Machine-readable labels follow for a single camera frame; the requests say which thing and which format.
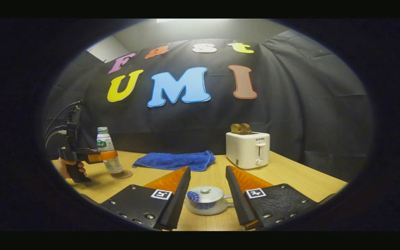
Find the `teapot lid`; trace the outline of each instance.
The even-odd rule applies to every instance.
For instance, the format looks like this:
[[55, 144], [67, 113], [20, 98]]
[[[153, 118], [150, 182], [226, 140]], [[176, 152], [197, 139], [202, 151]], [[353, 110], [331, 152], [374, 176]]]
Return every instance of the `teapot lid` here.
[[188, 191], [186, 197], [198, 203], [216, 202], [223, 198], [223, 191], [216, 187], [200, 186]]

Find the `black handle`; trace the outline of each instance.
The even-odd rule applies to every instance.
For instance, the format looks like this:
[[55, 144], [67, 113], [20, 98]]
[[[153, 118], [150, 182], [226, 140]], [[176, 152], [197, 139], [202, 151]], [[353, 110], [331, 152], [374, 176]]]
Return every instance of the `black handle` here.
[[73, 182], [75, 182], [75, 183], [90, 182], [90, 179], [87, 178], [84, 175], [84, 173], [80, 172], [78, 163], [80, 163], [80, 161], [77, 161], [74, 165], [66, 164], [67, 172], [69, 173], [70, 177], [73, 179]]

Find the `wooden table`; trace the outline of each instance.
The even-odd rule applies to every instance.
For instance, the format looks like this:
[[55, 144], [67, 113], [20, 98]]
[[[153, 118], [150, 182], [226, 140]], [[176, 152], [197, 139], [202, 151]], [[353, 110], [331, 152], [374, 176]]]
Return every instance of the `wooden table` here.
[[[106, 201], [130, 184], [145, 185], [170, 170], [152, 168], [132, 168], [132, 164], [144, 153], [118, 151], [118, 157], [123, 169], [132, 171], [133, 175], [126, 179], [115, 179], [106, 171], [103, 163], [86, 164], [89, 183], [74, 183], [66, 179], [77, 192], [85, 194], [98, 203]], [[198, 186], [214, 186], [225, 194], [230, 194], [225, 170], [227, 165], [233, 166], [225, 155], [216, 155], [216, 161], [206, 171], [191, 171], [191, 181], [188, 190]], [[269, 164], [256, 169], [246, 169], [254, 176], [264, 179], [273, 185], [287, 183], [312, 200], [319, 202], [332, 193], [337, 193], [347, 183], [327, 174], [311, 169], [302, 164], [289, 160], [275, 152], [270, 152]], [[188, 211], [185, 206], [180, 214], [177, 229], [174, 231], [244, 231], [239, 225], [234, 207], [230, 207], [218, 215], [202, 216]]]

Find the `blue towel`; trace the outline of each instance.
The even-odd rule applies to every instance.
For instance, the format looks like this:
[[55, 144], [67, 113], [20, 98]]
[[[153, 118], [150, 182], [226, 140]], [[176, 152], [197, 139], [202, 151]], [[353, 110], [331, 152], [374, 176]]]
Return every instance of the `blue towel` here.
[[208, 166], [216, 161], [211, 151], [183, 153], [151, 152], [135, 161], [133, 166], [143, 166], [154, 169], [177, 170], [189, 166], [191, 171], [205, 171]]

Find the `hand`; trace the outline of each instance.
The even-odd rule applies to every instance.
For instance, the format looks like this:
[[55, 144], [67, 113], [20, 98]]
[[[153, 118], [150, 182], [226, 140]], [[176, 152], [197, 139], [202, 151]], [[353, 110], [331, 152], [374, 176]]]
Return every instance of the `hand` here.
[[[70, 174], [67, 172], [67, 167], [66, 164], [68, 165], [74, 165], [76, 161], [73, 160], [63, 160], [61, 157], [58, 158], [58, 166], [57, 166], [57, 171], [60, 173], [60, 175], [66, 179], [66, 178], [71, 178]], [[84, 173], [86, 175], [86, 169], [84, 169], [84, 164], [78, 163], [79, 171]]]

